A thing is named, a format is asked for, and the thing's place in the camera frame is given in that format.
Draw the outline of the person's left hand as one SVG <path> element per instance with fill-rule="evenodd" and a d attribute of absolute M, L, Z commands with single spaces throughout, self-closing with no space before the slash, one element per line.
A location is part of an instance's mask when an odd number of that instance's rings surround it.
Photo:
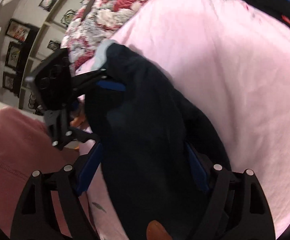
<path fill-rule="evenodd" d="M 87 129 L 89 127 L 88 121 L 85 115 L 85 101 L 80 100 L 78 108 L 70 113 L 72 118 L 70 126 L 80 129 Z"/>

